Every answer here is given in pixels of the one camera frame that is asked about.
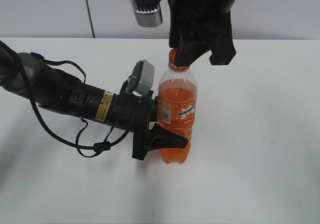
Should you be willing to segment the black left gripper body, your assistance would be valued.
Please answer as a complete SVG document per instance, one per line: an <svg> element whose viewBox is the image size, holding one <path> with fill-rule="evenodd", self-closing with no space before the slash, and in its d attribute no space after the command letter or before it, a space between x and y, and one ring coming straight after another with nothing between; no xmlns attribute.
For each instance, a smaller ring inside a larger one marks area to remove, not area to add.
<svg viewBox="0 0 320 224"><path fill-rule="evenodd" d="M157 120L155 113L157 105L152 98L153 93L150 90L144 96L126 92L116 95L108 110L107 125L125 131L117 140L111 141L110 145L119 144L131 132L134 159L144 160L148 153L149 123Z"/></svg>

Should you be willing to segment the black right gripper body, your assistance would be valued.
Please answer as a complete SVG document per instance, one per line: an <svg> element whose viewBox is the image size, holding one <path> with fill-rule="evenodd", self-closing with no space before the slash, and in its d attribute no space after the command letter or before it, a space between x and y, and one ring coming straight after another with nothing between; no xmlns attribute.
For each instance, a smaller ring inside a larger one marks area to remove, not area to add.
<svg viewBox="0 0 320 224"><path fill-rule="evenodd" d="M236 50L233 45L231 8L236 0L168 0L170 8L169 46L174 37L198 38L210 42L210 63L228 65Z"/></svg>

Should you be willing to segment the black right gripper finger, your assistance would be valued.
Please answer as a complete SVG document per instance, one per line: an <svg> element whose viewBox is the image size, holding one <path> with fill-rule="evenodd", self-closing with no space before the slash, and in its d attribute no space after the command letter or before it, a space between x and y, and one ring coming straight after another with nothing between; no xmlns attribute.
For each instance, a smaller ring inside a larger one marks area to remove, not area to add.
<svg viewBox="0 0 320 224"><path fill-rule="evenodd" d="M208 52L211 43L198 38L174 37L174 48L177 48L175 65L190 66L200 56Z"/></svg>

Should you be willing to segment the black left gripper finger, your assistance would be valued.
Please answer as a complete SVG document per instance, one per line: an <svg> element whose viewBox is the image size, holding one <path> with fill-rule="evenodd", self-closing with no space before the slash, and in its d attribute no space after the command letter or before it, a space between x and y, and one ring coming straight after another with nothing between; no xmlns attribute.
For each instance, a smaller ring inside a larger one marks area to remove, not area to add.
<svg viewBox="0 0 320 224"><path fill-rule="evenodd" d="M164 129L158 123L147 131L146 137L147 152L167 148L184 149L189 142L187 138Z"/></svg>

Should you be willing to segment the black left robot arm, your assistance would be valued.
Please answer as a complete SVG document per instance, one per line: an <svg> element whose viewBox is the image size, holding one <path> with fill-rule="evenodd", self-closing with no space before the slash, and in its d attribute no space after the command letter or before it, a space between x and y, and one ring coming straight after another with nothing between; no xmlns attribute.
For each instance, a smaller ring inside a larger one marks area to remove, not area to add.
<svg viewBox="0 0 320 224"><path fill-rule="evenodd" d="M116 94L61 70L61 61L50 61L34 52L17 53L4 43L0 46L1 87L28 99L43 129L79 154L91 150L98 156L119 144L129 133L133 134L132 157L138 160L153 150L187 146L187 138L158 124L158 100L152 91L155 69L148 61L136 63ZM123 134L115 141L104 139L91 146L81 145L79 139L70 142L50 130L40 109L77 117L83 123L105 124L111 129L123 130Z"/></svg>

